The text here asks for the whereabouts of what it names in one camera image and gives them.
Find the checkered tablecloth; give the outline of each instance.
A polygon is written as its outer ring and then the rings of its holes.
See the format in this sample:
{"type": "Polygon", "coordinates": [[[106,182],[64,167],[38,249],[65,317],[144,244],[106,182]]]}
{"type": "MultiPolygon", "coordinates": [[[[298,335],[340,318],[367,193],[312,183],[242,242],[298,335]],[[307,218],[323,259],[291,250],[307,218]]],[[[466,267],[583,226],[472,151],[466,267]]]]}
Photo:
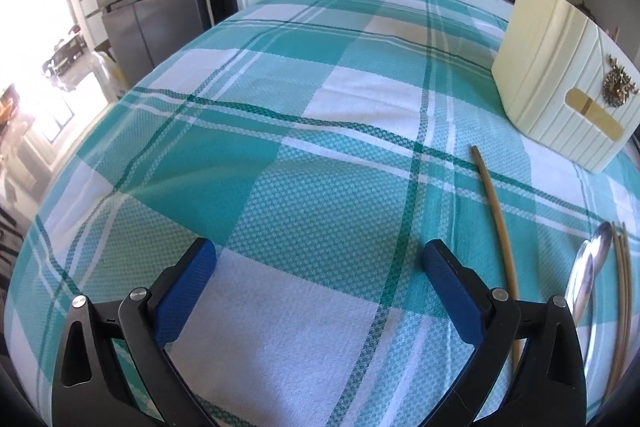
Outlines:
{"type": "MultiPolygon", "coordinates": [[[[472,144],[492,172],[523,299],[562,295],[603,220],[626,222],[638,281],[636,156],[593,176],[523,137],[490,71],[505,28],[453,0],[266,0],[149,74],[63,171],[15,268],[8,346],[42,416],[50,423],[71,299],[122,299],[202,236],[218,267],[169,352],[212,416],[417,426],[471,352],[420,269],[423,245],[441,238],[487,286],[506,285],[472,144]]],[[[616,285],[609,255],[594,294],[590,415],[610,369],[616,285]]]]}

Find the gold tree ornament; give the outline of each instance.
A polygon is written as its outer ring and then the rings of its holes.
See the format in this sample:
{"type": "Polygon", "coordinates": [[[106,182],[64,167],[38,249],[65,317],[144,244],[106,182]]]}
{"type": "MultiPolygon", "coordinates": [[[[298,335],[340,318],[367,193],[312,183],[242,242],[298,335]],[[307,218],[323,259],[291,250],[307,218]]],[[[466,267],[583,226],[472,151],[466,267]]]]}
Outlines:
{"type": "Polygon", "coordinates": [[[609,55],[609,64],[612,70],[609,71],[604,79],[602,95],[610,107],[622,107],[630,95],[638,94],[638,88],[636,84],[631,81],[628,73],[626,73],[625,67],[618,65],[617,58],[609,55]]]}

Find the green and white plaid tablecloth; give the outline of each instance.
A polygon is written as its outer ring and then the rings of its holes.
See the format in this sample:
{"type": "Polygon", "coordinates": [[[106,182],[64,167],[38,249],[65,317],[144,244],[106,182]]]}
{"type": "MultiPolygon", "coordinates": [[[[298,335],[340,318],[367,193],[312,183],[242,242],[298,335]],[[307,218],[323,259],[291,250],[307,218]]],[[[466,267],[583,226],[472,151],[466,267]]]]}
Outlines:
{"type": "MultiPolygon", "coordinates": [[[[153,71],[71,160],[20,253],[4,320],[37,410],[50,423],[72,298],[122,299],[203,236],[218,267],[170,356],[212,416],[417,426],[471,352],[420,269],[423,245],[441,238],[487,286],[506,285],[471,144],[492,172],[523,299],[563,294],[603,220],[626,222],[638,281],[636,157],[593,176],[523,137],[490,71],[505,28],[453,0],[266,0],[153,71]]],[[[590,415],[610,369],[616,284],[610,255],[590,415]]]]}

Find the silver bolt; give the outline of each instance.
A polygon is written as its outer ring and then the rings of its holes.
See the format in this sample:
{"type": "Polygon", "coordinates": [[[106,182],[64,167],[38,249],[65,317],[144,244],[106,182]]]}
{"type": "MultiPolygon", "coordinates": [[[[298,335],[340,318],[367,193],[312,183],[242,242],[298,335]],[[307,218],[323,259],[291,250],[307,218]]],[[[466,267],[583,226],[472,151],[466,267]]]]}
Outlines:
{"type": "Polygon", "coordinates": [[[495,300],[500,302],[505,302],[509,298],[509,294],[502,288],[496,288],[491,292],[491,295],[494,296],[495,300]]]}
{"type": "Polygon", "coordinates": [[[561,297],[559,295],[555,295],[554,296],[554,304],[556,306],[558,306],[558,308],[564,308],[566,306],[566,301],[564,300],[564,297],[561,297]]]}
{"type": "Polygon", "coordinates": [[[142,301],[146,297],[146,288],[136,288],[129,294],[132,301],[142,301]]]}
{"type": "Polygon", "coordinates": [[[86,297],[84,295],[79,295],[79,296],[75,297],[71,301],[71,305],[74,308],[82,308],[82,306],[84,306],[85,302],[86,302],[86,297]]]}

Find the blue gripper pad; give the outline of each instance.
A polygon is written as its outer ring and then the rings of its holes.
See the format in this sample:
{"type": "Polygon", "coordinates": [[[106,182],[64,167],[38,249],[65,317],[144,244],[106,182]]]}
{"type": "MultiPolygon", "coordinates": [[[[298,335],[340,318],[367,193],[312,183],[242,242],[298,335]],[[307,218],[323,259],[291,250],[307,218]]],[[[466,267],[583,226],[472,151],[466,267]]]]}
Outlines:
{"type": "Polygon", "coordinates": [[[465,270],[440,240],[424,247],[422,264],[462,341],[478,347],[484,338],[482,311],[460,280],[465,270]]]}
{"type": "Polygon", "coordinates": [[[198,302],[216,267],[216,248],[204,241],[191,262],[156,307],[154,332],[156,343],[164,349],[174,342],[198,302]]]}

